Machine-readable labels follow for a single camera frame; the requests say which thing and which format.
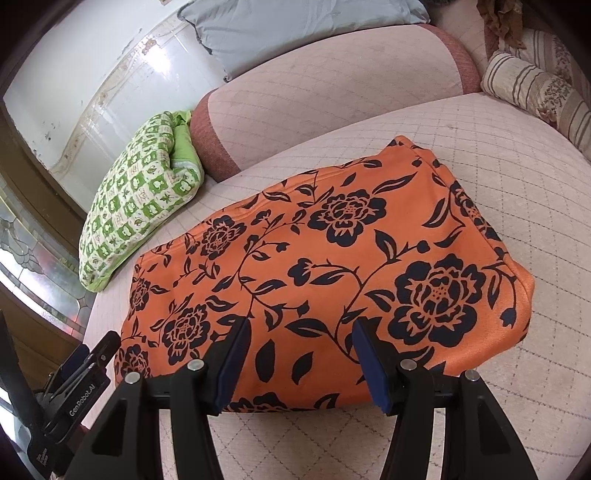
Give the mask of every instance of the metal screw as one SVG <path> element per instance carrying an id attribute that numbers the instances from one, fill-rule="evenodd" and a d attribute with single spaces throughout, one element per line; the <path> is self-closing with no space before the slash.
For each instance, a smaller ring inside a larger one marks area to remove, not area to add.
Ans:
<path id="1" fill-rule="evenodd" d="M 417 367 L 417 363 L 410 358 L 405 358 L 400 362 L 400 367 L 404 370 L 414 370 Z"/>
<path id="2" fill-rule="evenodd" d="M 129 383 L 130 385 L 137 383 L 142 376 L 137 372 L 129 372 L 125 376 L 125 383 Z"/>
<path id="3" fill-rule="evenodd" d="M 201 370 L 203 367 L 205 367 L 205 362 L 203 360 L 191 360 L 188 364 L 187 364 L 187 368 L 192 371 L 192 372 L 196 372 L 197 370 Z"/>
<path id="4" fill-rule="evenodd" d="M 476 370 L 466 370 L 464 372 L 464 375 L 471 382 L 475 382 L 477 380 L 480 380 L 480 373 L 478 373 Z"/>

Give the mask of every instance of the orange floral fabric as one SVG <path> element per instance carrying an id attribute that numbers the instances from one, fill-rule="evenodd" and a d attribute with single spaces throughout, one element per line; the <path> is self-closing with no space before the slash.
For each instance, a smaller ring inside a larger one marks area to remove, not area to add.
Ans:
<path id="1" fill-rule="evenodd" d="M 115 373 L 169 374 L 232 322 L 252 341 L 230 411 L 370 401 L 353 321 L 449 375 L 519 342 L 532 276 L 451 172 L 396 137 L 378 155 L 310 170 L 144 254 Z"/>

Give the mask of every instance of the green checkered pillow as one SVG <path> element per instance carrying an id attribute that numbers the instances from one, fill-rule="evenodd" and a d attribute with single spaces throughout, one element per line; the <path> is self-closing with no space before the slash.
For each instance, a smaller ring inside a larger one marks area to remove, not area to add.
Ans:
<path id="1" fill-rule="evenodd" d="M 148 120 L 117 158 L 90 207 L 80 237 L 80 282 L 103 290 L 120 266 L 203 183 L 189 112 Z"/>

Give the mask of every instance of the sofa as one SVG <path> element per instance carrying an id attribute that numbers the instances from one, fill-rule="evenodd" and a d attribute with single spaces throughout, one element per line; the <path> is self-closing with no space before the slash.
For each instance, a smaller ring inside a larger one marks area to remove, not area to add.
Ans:
<path id="1" fill-rule="evenodd" d="M 293 83 L 295 76 L 279 75 L 280 85 L 272 79 L 278 78 L 277 71 L 293 72 L 294 65 L 309 58 L 306 49 L 329 49 L 326 43 L 334 44 L 335 38 L 278 57 L 203 99 L 191 128 L 197 151 L 213 159 L 209 166 L 204 162 L 209 176 L 197 196 L 166 221 L 97 295 L 85 343 L 92 347 L 107 330 L 120 330 L 133 266 L 143 252 L 286 177 L 375 154 L 395 135 L 405 135 L 431 149 L 451 169 L 512 257 L 535 277 L 529 334 L 478 370 L 517 431 L 540 480 L 566 479 L 591 442 L 591 165 L 543 121 L 479 91 L 473 72 L 482 72 L 486 64 L 484 30 L 479 17 L 468 27 L 453 20 L 454 10 L 469 3 L 460 0 L 450 5 L 451 18 L 445 10 L 434 15 L 447 32 L 416 25 L 385 27 L 412 28 L 412 34 L 425 39 L 430 37 L 424 33 L 429 33 L 444 46 L 441 38 L 457 46 L 463 37 L 463 47 L 455 53 L 455 47 L 448 49 L 445 61 L 441 61 L 443 48 L 432 60 L 440 65 L 431 65 L 431 71 L 439 68 L 447 76 L 435 75 L 445 80 L 430 88 L 428 95 L 423 84 L 416 95 L 401 93 L 400 84 L 384 84 L 402 62 L 396 52 L 369 49 L 376 52 L 375 58 L 350 53 L 361 38 L 366 45 L 387 45 L 391 34 L 376 29 L 380 32 L 348 34 L 357 37 L 350 44 L 347 35 L 335 37 L 339 51 L 349 53 L 334 54 L 332 66 L 325 62 L 324 69 L 309 69 L 308 78 L 301 75 L 299 82 L 307 82 L 305 88 Z M 406 64 L 412 63 L 411 54 L 398 54 Z M 378 72 L 370 70 L 376 61 L 382 62 L 379 71 L 389 74 L 372 84 Z M 330 73 L 330 68 L 341 71 Z M 368 75 L 345 82 L 349 91 L 343 95 L 345 73 L 359 74 L 363 69 Z M 470 79 L 462 72 L 471 72 Z M 340 90 L 327 89 L 329 80 L 341 82 Z M 273 109 L 274 116 L 261 114 L 265 109 Z M 286 112 L 295 117 L 293 122 L 281 116 Z M 112 367 L 109 375 L 113 377 Z M 108 393 L 103 395 L 86 417 L 87 426 L 107 397 Z M 211 418 L 210 424 L 228 479 L 375 480 L 394 421 L 377 407 L 364 405 L 315 412 L 228 413 Z M 160 422 L 165 478 L 175 478 L 168 412 L 161 412 Z M 439 478 L 441 471 L 443 412 L 436 412 L 434 424 L 430 479 Z"/>

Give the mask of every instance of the light blue fabric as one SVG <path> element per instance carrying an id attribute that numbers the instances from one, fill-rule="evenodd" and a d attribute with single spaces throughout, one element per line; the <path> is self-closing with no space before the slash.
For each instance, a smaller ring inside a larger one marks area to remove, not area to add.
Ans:
<path id="1" fill-rule="evenodd" d="M 195 0 L 178 17 L 195 27 L 227 80 L 323 38 L 429 22 L 419 0 Z"/>

